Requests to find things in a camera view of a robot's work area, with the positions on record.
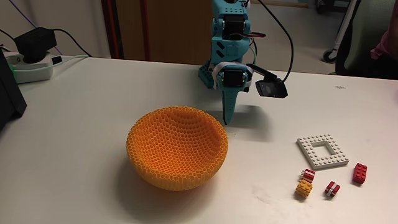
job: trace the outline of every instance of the white lego plate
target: white lego plate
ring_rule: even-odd
[[[338,145],[336,140],[330,134],[298,138],[297,144],[300,146],[314,170],[347,165],[349,162],[346,154],[341,150],[340,145]],[[325,146],[328,149],[330,156],[318,156],[314,150],[314,147],[318,146]]]

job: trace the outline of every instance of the power strip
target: power strip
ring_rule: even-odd
[[[7,63],[12,65],[15,70],[31,70],[36,68],[48,67],[52,65],[50,53],[46,53],[44,59],[37,63],[25,63],[24,56],[17,52],[4,52]],[[27,82],[37,82],[49,80],[52,77],[52,68],[35,72],[15,72],[15,79],[18,84]]]

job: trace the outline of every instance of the floor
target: floor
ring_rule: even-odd
[[[294,44],[293,72],[329,74],[335,65],[322,61],[325,50],[333,47],[344,14],[330,12],[319,15],[314,9],[269,6],[269,9],[289,32]],[[290,44],[284,31],[259,4],[249,9],[251,30],[267,34],[256,39],[257,64],[266,70],[287,71],[290,63]],[[249,51],[244,63],[251,63]]]

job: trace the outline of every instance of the black cable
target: black cable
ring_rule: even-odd
[[[10,50],[8,50],[7,48],[3,47],[3,45],[0,45],[0,49],[5,51],[5,52],[10,52]]]
[[[12,41],[14,41],[14,38],[11,37],[11,35],[9,35],[8,33],[6,33],[4,30],[0,29],[0,32],[2,32],[3,34],[6,34],[9,38],[11,38]]]
[[[289,70],[287,71],[287,74],[283,80],[283,82],[285,82],[287,77],[289,77],[290,72],[292,71],[292,67],[293,67],[293,59],[294,59],[293,41],[292,41],[292,38],[290,37],[289,33],[286,31],[285,27],[283,27],[283,25],[279,22],[279,20],[275,17],[275,15],[268,9],[268,7],[263,3],[263,1],[259,0],[259,2],[260,2],[260,4],[262,4],[262,6],[264,6],[264,8],[268,11],[268,13],[272,16],[272,18],[274,18],[275,21],[280,25],[280,28],[282,28],[282,30],[284,30],[286,36],[289,38],[289,41],[290,41],[290,47],[292,48],[292,57],[290,58]]]
[[[254,39],[253,39],[253,44],[254,44],[254,52],[256,53],[256,57],[257,57],[257,44]]]
[[[54,31],[61,31],[66,33],[73,41],[74,43],[80,48],[80,50],[84,51],[84,53],[86,53],[89,57],[93,57],[91,56],[91,54],[89,54],[85,49],[83,49],[83,47],[80,46],[80,44],[75,40],[75,38],[72,37],[72,35],[70,35],[67,31],[63,30],[63,29],[52,29]]]

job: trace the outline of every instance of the honeycomb-textured bowl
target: honeycomb-textured bowl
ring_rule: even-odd
[[[187,106],[146,114],[127,137],[127,154],[137,173],[166,190],[204,184],[221,167],[227,150],[228,139],[220,122]]]

